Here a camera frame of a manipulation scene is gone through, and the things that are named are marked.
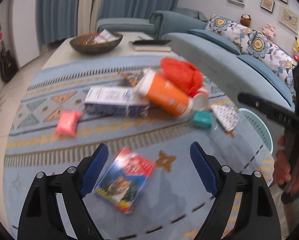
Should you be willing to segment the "person's right hand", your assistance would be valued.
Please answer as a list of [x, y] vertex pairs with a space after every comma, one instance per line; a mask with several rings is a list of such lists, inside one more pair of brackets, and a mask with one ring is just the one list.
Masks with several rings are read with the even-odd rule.
[[293, 180], [294, 183], [291, 186], [290, 195], [295, 196], [299, 193], [299, 173], [297, 176], [291, 174], [291, 166], [285, 156], [284, 150], [278, 150], [276, 153], [273, 179], [278, 185], [283, 185], [284, 183], [289, 183]]

